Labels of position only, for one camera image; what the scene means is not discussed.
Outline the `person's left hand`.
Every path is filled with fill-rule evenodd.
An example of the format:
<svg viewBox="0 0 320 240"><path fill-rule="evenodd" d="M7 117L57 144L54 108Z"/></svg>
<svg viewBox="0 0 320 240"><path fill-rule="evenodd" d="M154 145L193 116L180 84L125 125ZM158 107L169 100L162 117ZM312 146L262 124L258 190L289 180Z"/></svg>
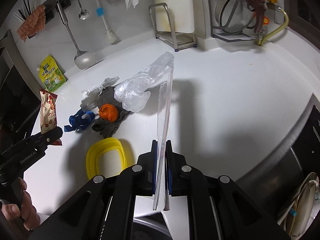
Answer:
<svg viewBox="0 0 320 240"><path fill-rule="evenodd" d="M30 194L27 192L26 182L22 178L19 178L19 184L23 196L21 207L19 208L16 204L11 203L3 204L1 207L3 215L12 227L22 218L26 230L35 230L41 224L40 217L37 214L35 206L32 204Z"/></svg>

